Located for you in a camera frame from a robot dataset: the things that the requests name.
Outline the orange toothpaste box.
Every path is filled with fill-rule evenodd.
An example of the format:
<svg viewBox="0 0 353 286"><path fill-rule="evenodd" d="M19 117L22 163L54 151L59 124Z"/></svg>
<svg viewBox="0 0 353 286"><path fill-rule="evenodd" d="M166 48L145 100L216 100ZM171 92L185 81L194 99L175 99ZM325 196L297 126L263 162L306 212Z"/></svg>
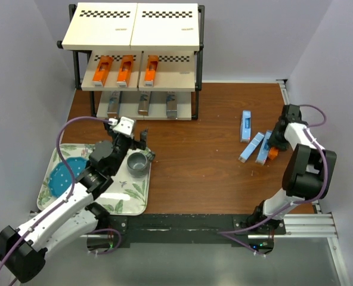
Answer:
<svg viewBox="0 0 353 286"><path fill-rule="evenodd" d="M158 55L149 55L148 56L147 66L146 66L145 76L144 76L144 85L145 86L153 86L154 85L158 63L159 63L159 56Z"/></svg>
<svg viewBox="0 0 353 286"><path fill-rule="evenodd" d="M113 57L101 56L98 66L95 70L92 84L97 87L104 87L113 64Z"/></svg>
<svg viewBox="0 0 353 286"><path fill-rule="evenodd" d="M279 150L276 147L271 147L268 152L268 158L274 160L278 156Z"/></svg>
<svg viewBox="0 0 353 286"><path fill-rule="evenodd" d="M127 88L130 82L132 68L134 65L133 55L124 55L121 60L116 83L120 88Z"/></svg>

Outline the silver blue toothpaste box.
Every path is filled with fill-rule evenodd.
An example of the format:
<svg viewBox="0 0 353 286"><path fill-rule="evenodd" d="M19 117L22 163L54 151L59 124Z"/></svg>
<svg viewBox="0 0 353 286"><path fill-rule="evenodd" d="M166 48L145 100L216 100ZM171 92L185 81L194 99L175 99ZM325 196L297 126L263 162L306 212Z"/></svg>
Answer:
<svg viewBox="0 0 353 286"><path fill-rule="evenodd" d="M115 118L119 115L121 93L121 91L113 91L109 96L109 102L107 107L107 116L109 118Z"/></svg>
<svg viewBox="0 0 353 286"><path fill-rule="evenodd" d="M140 101L138 103L138 114L148 116L150 109L151 91L142 91Z"/></svg>

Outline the metallic blue toothpaste box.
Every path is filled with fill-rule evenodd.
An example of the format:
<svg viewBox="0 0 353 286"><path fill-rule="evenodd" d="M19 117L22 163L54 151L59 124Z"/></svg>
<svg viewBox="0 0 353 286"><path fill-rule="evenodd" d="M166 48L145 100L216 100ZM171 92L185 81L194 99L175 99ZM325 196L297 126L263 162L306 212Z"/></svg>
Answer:
<svg viewBox="0 0 353 286"><path fill-rule="evenodd" d="M166 97L166 116L168 119L176 119L178 116L177 96L175 92L168 92Z"/></svg>

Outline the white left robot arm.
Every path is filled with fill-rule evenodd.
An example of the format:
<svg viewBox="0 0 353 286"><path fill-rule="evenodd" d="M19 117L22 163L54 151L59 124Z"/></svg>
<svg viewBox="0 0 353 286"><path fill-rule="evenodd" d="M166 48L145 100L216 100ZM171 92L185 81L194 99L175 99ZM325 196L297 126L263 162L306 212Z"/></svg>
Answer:
<svg viewBox="0 0 353 286"><path fill-rule="evenodd" d="M106 232L108 212L96 199L113 184L128 151L147 148L147 133L136 140L131 131L110 131L112 140L95 145L85 168L71 175L71 185L60 197L28 222L0 232L0 267L25 283L43 269L50 252L83 234Z"/></svg>

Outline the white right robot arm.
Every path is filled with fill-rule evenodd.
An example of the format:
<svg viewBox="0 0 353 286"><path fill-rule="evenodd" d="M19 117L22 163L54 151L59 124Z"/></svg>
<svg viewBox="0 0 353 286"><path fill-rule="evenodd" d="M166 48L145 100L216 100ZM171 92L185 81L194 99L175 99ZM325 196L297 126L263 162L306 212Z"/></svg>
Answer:
<svg viewBox="0 0 353 286"><path fill-rule="evenodd" d="M246 226L258 234L278 227L288 212L324 198L329 190L337 155L311 134L312 126L302 119L302 107L309 105L284 105L267 141L271 150L286 151L291 147L293 152L280 190L262 201L246 219Z"/></svg>

